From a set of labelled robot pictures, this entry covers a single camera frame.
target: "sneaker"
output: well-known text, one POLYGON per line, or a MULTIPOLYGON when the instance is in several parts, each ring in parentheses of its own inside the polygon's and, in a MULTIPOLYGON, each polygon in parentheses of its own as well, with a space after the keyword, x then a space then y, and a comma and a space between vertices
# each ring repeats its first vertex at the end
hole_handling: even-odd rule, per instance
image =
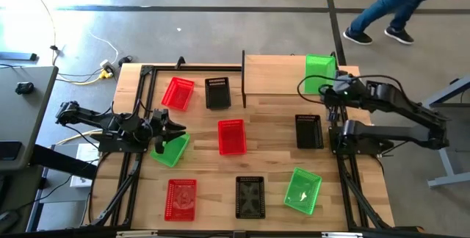
POLYGON ((408 33, 406 33, 405 29, 402 29, 401 31, 397 32, 392 27, 388 27, 385 30, 385 35, 389 36, 390 38, 394 38, 395 40, 398 40, 400 43, 403 43, 406 45, 411 45, 414 43, 413 38, 408 33))
POLYGON ((350 28, 347 28, 344 32, 343 32, 343 37, 347 38, 348 40, 351 40, 357 44, 361 44, 361 45, 371 45, 372 44, 372 38, 369 37, 367 34, 365 33, 360 33, 359 35, 356 35, 356 36, 351 36, 350 34, 350 28))

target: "black basket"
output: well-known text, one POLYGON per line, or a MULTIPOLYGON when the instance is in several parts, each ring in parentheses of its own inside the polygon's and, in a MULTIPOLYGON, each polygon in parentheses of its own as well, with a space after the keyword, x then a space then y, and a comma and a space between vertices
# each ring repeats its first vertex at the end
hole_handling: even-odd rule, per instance
POLYGON ((228 77, 206 79, 206 108, 227 109, 230 106, 228 77))
POLYGON ((237 219, 264 219, 264 178, 262 176, 236 177, 237 219))
POLYGON ((297 148, 323 149, 322 122, 318 115, 295 115, 297 148))

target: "green plastic basket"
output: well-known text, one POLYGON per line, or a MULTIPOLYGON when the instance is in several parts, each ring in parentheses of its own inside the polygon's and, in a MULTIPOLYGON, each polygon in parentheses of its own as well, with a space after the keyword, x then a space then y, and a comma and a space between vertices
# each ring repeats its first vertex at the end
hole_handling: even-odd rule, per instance
MULTIPOLYGON (((336 72, 336 58, 333 56, 323 56, 307 54, 305 57, 305 76, 320 75, 334 78, 336 72)), ((305 94, 318 95, 318 88, 322 84, 333 84, 333 80, 313 77, 305 80, 305 94)))
POLYGON ((321 177, 296 167, 284 198, 284 204, 311 215, 314 213, 321 183, 321 177))
POLYGON ((163 142, 164 153, 157 154, 155 149, 153 149, 150 152, 150 156, 164 165, 174 167, 183 154, 184 149, 188 145, 189 138, 189 134, 184 134, 174 140, 171 140, 169 143, 163 142))

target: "red basket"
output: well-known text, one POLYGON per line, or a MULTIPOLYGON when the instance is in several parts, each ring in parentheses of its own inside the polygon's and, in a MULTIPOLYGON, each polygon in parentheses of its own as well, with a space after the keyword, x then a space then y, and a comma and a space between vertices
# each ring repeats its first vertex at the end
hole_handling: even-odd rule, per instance
POLYGON ((196 209, 195 179, 168 180, 167 205, 164 209, 166 221, 193 221, 196 209))
POLYGON ((226 155, 246 152, 247 142, 243 120, 219 121, 219 153, 226 155))
POLYGON ((186 110, 193 90, 193 81, 173 77, 163 96, 162 104, 173 109, 186 110))

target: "wooden table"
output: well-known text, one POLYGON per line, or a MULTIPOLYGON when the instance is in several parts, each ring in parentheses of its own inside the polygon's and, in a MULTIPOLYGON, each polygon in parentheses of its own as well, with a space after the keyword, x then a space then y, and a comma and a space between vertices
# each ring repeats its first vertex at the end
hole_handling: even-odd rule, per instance
MULTIPOLYGON (((303 78, 304 56, 246 56, 245 93, 247 107, 242 106, 240 72, 158 72, 152 108, 164 108, 162 96, 173 76, 195 82, 186 112, 170 109, 170 118, 187 127, 191 140, 179 163, 169 168, 145 154, 140 173, 132 228, 252 231, 324 231, 346 230, 344 205, 336 158, 329 149, 326 109, 302 100, 296 91, 303 78), (227 110, 206 109, 204 79, 228 76, 232 106, 227 110), (322 116, 322 150, 297 149, 294 115, 322 116), (243 119, 247 153, 220 156, 217 122, 243 119), (309 170, 323 178, 314 213, 306 215, 283 204, 295 167, 309 170), (263 176, 265 180, 266 219, 235 218, 235 178, 263 176), (197 179, 196 216, 193 222, 164 220, 168 179, 197 179)), ((131 112, 141 65, 125 64, 115 94, 115 111, 131 112)), ((355 66, 341 69, 358 75, 355 66)), ((348 109, 350 119, 370 123, 369 113, 348 109)), ((122 154, 111 154, 100 167, 93 193, 93 215, 109 203, 115 194, 122 154)), ((364 195, 374 209, 393 225, 390 204, 377 160, 358 156, 364 195)), ((128 196, 123 199, 121 220, 128 196)), ((359 222, 357 205, 353 205, 359 222)))

